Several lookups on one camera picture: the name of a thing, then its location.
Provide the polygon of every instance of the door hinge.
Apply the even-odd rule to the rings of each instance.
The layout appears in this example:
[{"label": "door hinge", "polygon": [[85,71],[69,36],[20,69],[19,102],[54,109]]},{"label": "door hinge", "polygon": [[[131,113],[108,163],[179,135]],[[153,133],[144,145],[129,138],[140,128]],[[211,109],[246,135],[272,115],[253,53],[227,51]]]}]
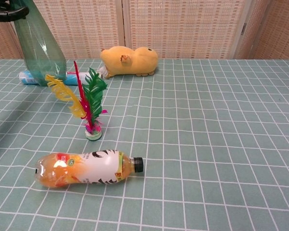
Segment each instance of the door hinge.
[{"label": "door hinge", "polygon": [[245,28],[246,28],[246,23],[244,23],[244,25],[243,25],[243,28],[242,28],[242,31],[241,31],[241,35],[244,34]]}]

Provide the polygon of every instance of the stuffed toy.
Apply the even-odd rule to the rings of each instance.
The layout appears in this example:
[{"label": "stuffed toy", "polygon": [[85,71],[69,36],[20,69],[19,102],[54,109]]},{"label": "stuffed toy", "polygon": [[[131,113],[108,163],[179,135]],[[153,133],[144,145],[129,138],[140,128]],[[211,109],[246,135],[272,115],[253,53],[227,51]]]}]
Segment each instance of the stuffed toy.
[{"label": "stuffed toy", "polygon": [[108,50],[103,49],[100,57],[104,66],[98,69],[98,72],[104,78],[115,75],[153,75],[158,65],[158,54],[148,47],[132,50],[115,46]]}]

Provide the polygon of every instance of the green plastic bottle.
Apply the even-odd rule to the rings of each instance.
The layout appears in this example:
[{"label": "green plastic bottle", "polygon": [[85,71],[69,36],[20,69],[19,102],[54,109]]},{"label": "green plastic bottle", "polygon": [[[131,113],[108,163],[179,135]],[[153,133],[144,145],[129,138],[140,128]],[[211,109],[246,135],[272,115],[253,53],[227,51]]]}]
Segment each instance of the green plastic bottle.
[{"label": "green plastic bottle", "polygon": [[41,86],[46,74],[66,79],[66,59],[33,0],[10,0],[12,9],[28,7],[25,19],[14,22],[28,71]]}]

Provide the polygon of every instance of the orange juice bottle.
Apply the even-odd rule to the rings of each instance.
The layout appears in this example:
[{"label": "orange juice bottle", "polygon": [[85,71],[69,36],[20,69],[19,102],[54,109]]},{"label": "orange juice bottle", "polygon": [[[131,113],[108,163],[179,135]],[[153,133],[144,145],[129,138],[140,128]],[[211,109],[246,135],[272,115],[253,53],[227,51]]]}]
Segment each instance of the orange juice bottle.
[{"label": "orange juice bottle", "polygon": [[36,180],[50,188],[73,183],[113,184],[144,169],[141,157],[129,158],[117,150],[85,154],[51,153],[36,163]]}]

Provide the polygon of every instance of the woven wall panel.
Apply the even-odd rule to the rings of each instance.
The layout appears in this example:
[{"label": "woven wall panel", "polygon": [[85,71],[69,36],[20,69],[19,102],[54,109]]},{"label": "woven wall panel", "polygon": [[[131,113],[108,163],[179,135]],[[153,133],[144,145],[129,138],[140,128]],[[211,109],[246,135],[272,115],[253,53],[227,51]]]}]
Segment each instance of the woven wall panel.
[{"label": "woven wall panel", "polygon": [[289,59],[289,0],[274,0],[255,59]]},{"label": "woven wall panel", "polygon": [[250,51],[259,31],[264,12],[271,0],[254,0],[250,6],[250,14],[246,20],[244,34],[238,43],[235,57],[236,59],[248,59]]},{"label": "woven wall panel", "polygon": [[96,58],[118,45],[113,0],[34,0],[67,59]]},{"label": "woven wall panel", "polygon": [[152,47],[161,58],[222,59],[229,56],[245,0],[128,2],[133,49]]},{"label": "woven wall panel", "polygon": [[9,23],[0,23],[0,59],[19,59],[18,39]]}]

